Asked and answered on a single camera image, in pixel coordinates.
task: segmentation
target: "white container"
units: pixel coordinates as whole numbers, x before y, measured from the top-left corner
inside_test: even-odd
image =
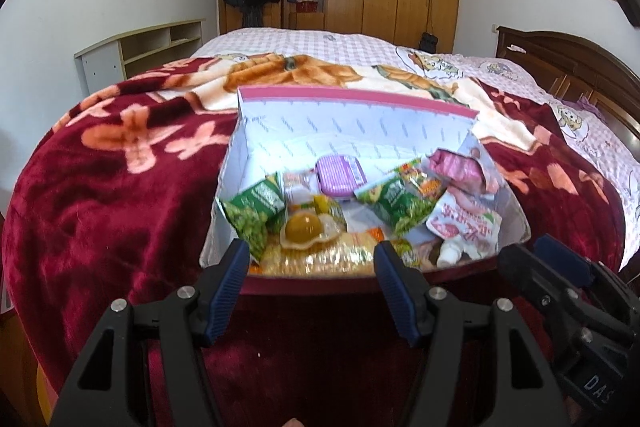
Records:
[[[238,102],[238,124],[218,176],[211,225],[200,255],[202,267],[217,264],[237,237],[220,201],[233,198],[272,172],[313,168],[320,156],[328,154],[356,156],[367,180],[374,181],[438,148],[466,155],[476,149],[475,156],[479,153],[485,169],[494,168],[500,185],[491,204],[502,216],[498,247],[530,238],[518,200],[471,134],[476,111],[416,96],[336,87],[240,87]],[[363,208],[355,206],[355,213]],[[379,224],[366,224],[365,230],[372,226]]]

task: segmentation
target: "metal screw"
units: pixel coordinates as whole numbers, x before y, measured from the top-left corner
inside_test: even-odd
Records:
[[[183,286],[178,289],[178,297],[180,299],[191,299],[194,295],[196,295],[196,288],[193,286]]]
[[[513,303],[509,299],[498,299],[495,304],[498,306],[498,309],[502,310],[503,312],[510,312],[511,310],[513,310]]]
[[[126,307],[127,307],[127,301],[125,299],[115,299],[111,303],[111,309],[116,313],[123,311],[123,309]]]
[[[429,290],[429,296],[436,301],[442,301],[447,296],[447,291],[440,286],[434,286]]]
[[[580,338],[589,344],[593,341],[593,333],[591,333],[589,328],[582,328],[580,331]]]

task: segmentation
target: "candy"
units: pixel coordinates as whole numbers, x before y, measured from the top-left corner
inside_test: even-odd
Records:
[[[367,182],[354,156],[322,156],[316,163],[316,172],[322,192],[337,200],[353,198],[353,191]]]

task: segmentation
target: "red blanket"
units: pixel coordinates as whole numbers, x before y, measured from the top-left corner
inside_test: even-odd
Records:
[[[155,91],[189,85],[190,73],[202,74],[210,63],[183,61],[93,95],[44,137],[18,179],[2,236],[4,270],[56,390],[110,301],[161,299],[200,271],[236,115],[208,111],[191,93],[167,101]],[[296,74],[296,64],[287,59],[269,81],[300,83],[309,75],[323,84],[349,81],[343,66]],[[244,80],[235,77],[225,89],[255,82],[241,70]],[[612,185],[567,147],[548,106],[491,96],[538,138],[529,152],[491,139],[485,144],[520,200],[533,238],[551,233],[616,269],[624,220]],[[478,278],[469,278],[455,291],[491,302],[500,289],[494,275],[488,279],[491,285],[481,288]],[[307,427],[391,425],[418,359],[398,339],[380,294],[242,296],[227,332],[206,352],[229,426],[279,426],[293,416]],[[170,425],[158,349],[150,362],[158,425]],[[460,387],[461,403],[472,394],[470,378]]]

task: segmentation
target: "bed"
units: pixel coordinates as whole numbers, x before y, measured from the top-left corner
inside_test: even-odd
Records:
[[[527,34],[503,29],[498,58],[443,55],[426,66],[415,62],[412,50],[366,36],[244,29],[213,39],[193,58],[142,73],[79,103],[53,126],[22,172],[2,242],[17,312],[53,388],[62,386],[111,300],[161,299],[193,282],[201,270],[198,260],[210,234],[217,174],[236,124],[233,92],[220,85],[230,76],[216,73],[221,64],[235,64],[236,72],[265,64],[296,69],[296,60],[286,58],[295,55],[348,64],[348,74],[386,64],[414,76],[428,69],[442,79],[459,75],[460,83],[473,78],[484,86],[488,103],[499,108],[501,118],[526,122],[536,139],[534,151],[483,141],[505,166],[511,185],[527,187],[519,199],[534,237],[549,227],[555,227],[554,235],[569,230],[566,242],[572,248],[618,269],[638,249],[638,192],[625,188],[624,169],[640,172],[640,166],[592,112],[570,111],[549,92],[560,98],[570,96],[582,85],[578,82],[594,86],[590,100],[612,118],[619,114],[614,107],[628,115],[638,111],[619,89],[605,89],[604,79],[624,86],[620,82],[626,78],[635,89],[630,92],[637,92],[638,80],[628,70],[625,76],[618,70],[595,70],[588,77],[582,73],[584,61],[577,62],[571,75],[554,76],[553,71],[569,71],[569,62],[556,64],[549,57],[572,55],[551,38],[543,45],[546,37],[534,36],[529,40]],[[602,67],[613,63],[612,57],[603,59]],[[394,85],[412,90],[402,82]],[[205,100],[212,94],[215,104],[209,105]],[[580,138],[577,119],[604,139]],[[567,129],[573,133],[570,139],[563,132]],[[625,137],[620,129],[618,133]],[[613,162],[607,159],[611,151],[616,153]],[[525,183],[518,173],[523,166],[534,167],[532,158],[538,162],[536,175],[527,170]],[[538,167],[548,169],[549,176]],[[563,212],[572,223],[554,224],[549,210]],[[591,223],[583,235],[596,252],[591,243],[582,243],[573,212],[585,219],[582,224]],[[433,271],[428,277],[459,298],[490,303],[511,290],[491,270],[492,260],[484,261]],[[331,285],[325,281],[316,288]],[[221,413],[229,425],[282,425],[292,416],[336,426],[383,426],[398,419],[420,354],[397,338],[375,285],[362,288],[364,293],[316,295],[342,293],[334,287],[295,298],[290,297],[300,295],[295,290],[280,295],[254,289],[241,296],[227,332],[206,353],[214,393],[224,398],[219,400]],[[168,425],[158,346],[151,347],[149,362],[158,425]],[[275,367],[281,370],[274,372]],[[474,367],[465,362],[471,376],[460,386],[460,420],[471,414]],[[326,407],[328,403],[338,407]]]

